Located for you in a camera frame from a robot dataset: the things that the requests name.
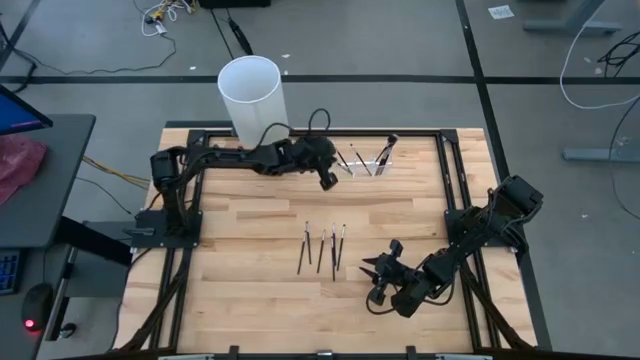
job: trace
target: white cylindrical container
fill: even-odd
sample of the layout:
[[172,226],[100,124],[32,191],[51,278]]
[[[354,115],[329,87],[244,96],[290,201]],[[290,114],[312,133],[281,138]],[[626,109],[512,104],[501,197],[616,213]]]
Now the white cylindrical container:
[[[218,89],[233,121],[240,142],[246,147],[258,145],[265,129],[275,123],[288,124],[280,69],[261,56],[243,56],[222,68]],[[262,145],[289,136],[289,130],[273,126]]]

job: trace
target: monitor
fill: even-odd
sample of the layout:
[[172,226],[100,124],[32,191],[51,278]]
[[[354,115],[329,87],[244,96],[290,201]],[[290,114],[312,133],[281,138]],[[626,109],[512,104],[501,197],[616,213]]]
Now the monitor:
[[46,116],[0,85],[0,135],[52,126]]

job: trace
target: wooden tabletop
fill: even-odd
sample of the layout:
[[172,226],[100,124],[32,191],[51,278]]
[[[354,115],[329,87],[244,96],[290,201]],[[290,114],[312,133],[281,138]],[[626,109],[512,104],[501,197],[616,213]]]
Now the wooden tabletop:
[[[184,145],[187,133],[188,129],[165,129],[160,148]],[[458,135],[471,197],[482,207],[487,189],[496,186],[484,132],[458,129]],[[350,154],[350,160],[349,144],[368,158],[386,139],[332,141],[343,154]],[[230,138],[215,143],[237,146]],[[382,177],[353,179],[337,167],[334,172],[340,182],[324,192],[316,174],[271,178],[246,170],[206,171],[202,239],[189,273],[179,352],[226,353],[230,345],[239,345],[242,353],[401,353],[407,345],[425,353],[471,351],[460,281],[447,306],[423,304],[409,319],[396,313],[374,316],[365,308],[371,282],[358,269],[364,265],[362,258],[388,252],[393,238],[404,245],[400,260],[409,266],[447,246],[446,202],[434,139],[401,138],[393,151],[393,166]],[[455,183],[454,189],[461,208]],[[150,190],[148,200],[154,194]],[[305,221],[311,225],[313,265],[305,254],[301,274],[296,275]],[[320,235],[323,229],[330,233],[332,223],[338,229],[347,225],[335,282],[328,241],[316,274]],[[482,252],[495,304],[524,340],[535,343],[515,256],[505,248]],[[151,251],[131,270],[116,347],[131,338],[155,304],[164,253]],[[387,300],[383,307],[372,306],[383,310],[390,304]],[[484,315],[480,305],[476,307],[483,343],[488,345]],[[168,309],[164,326],[165,344],[171,312]]]

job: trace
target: desk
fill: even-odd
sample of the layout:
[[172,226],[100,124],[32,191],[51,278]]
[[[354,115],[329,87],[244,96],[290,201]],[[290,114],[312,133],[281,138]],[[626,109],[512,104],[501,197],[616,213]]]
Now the desk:
[[[165,129],[160,149],[184,145],[188,131]],[[458,129],[458,136],[473,203],[484,206],[487,189],[496,186],[484,132]],[[343,154],[351,154],[350,143],[361,153],[372,154],[386,141],[384,137],[332,140]],[[215,143],[237,145],[233,138],[218,138]],[[447,152],[452,167],[449,148]],[[230,345],[239,345],[240,353],[323,349],[403,353],[408,345],[421,353],[471,351],[460,281],[448,306],[425,304],[410,319],[373,316],[364,306],[372,285],[358,269],[362,258],[388,252],[392,238],[405,246],[401,260],[406,264],[415,265],[447,246],[446,201],[435,139],[401,137],[394,148],[393,168],[381,178],[338,175],[340,182],[323,192],[315,174],[269,178],[246,170],[206,171],[202,239],[193,252],[179,353],[226,353]],[[150,201],[155,191],[148,195]],[[460,193],[455,195],[460,207]],[[314,265],[309,266],[305,256],[302,272],[296,275],[307,220]],[[319,236],[322,229],[330,230],[332,222],[347,224],[336,282],[331,281],[328,243],[320,274],[315,266]],[[519,334],[535,344],[515,256],[505,248],[482,252],[494,302]],[[131,270],[116,347],[131,338],[155,303],[164,253],[151,251]],[[484,316],[480,306],[476,308],[483,343],[488,345]],[[170,309],[165,315],[165,320],[170,318]],[[161,346],[168,335],[168,321],[165,324]]]
[[[95,123],[91,115],[51,116],[54,126],[23,135],[47,144],[47,153],[33,182],[18,189],[0,206],[2,247],[40,247],[25,253],[25,264],[17,294],[0,296],[0,348],[3,358],[35,358],[41,333],[25,331],[20,318],[26,292],[42,279],[44,249],[56,234],[84,150]],[[54,246],[47,252],[46,281],[59,282],[66,247]]]

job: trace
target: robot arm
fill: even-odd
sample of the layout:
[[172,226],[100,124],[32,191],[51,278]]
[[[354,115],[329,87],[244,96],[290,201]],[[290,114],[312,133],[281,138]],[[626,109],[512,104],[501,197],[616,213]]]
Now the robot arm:
[[402,245],[391,241],[391,253],[363,259],[375,265],[375,271],[361,268],[375,287],[368,300],[382,305],[387,285],[399,287],[391,296],[393,309],[411,317],[425,298],[436,299],[448,288],[466,258],[491,239],[526,252],[527,244],[516,225],[530,221],[542,206],[542,194],[522,178],[507,178],[495,191],[489,191],[489,204],[471,207],[450,222],[450,246],[427,256],[415,269],[398,261]]
[[184,205],[186,186],[205,169],[249,169],[261,175],[278,176],[285,173],[317,172],[323,190],[337,182],[329,171],[336,161],[336,149],[324,136],[304,136],[292,142],[289,139],[252,150],[221,148],[195,143],[188,147],[176,146],[151,157],[153,184],[162,195],[166,212],[166,228],[173,234],[189,231],[190,216]]

